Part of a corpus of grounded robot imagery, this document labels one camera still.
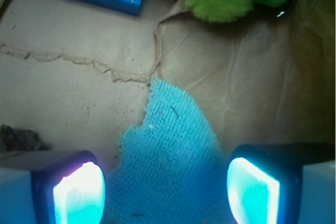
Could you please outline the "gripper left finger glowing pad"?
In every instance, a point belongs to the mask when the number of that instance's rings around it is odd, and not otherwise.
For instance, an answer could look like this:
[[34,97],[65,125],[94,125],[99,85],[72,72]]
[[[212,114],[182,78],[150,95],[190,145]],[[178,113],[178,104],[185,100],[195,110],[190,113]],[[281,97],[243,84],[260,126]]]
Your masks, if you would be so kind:
[[33,164],[37,223],[100,223],[106,182],[91,151],[38,151]]

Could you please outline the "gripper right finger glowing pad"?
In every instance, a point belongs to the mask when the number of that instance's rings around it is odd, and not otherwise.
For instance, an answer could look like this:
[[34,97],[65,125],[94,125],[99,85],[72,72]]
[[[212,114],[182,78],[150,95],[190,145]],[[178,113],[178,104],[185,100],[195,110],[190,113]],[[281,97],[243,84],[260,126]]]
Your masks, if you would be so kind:
[[237,223],[335,223],[335,145],[240,145],[227,196]]

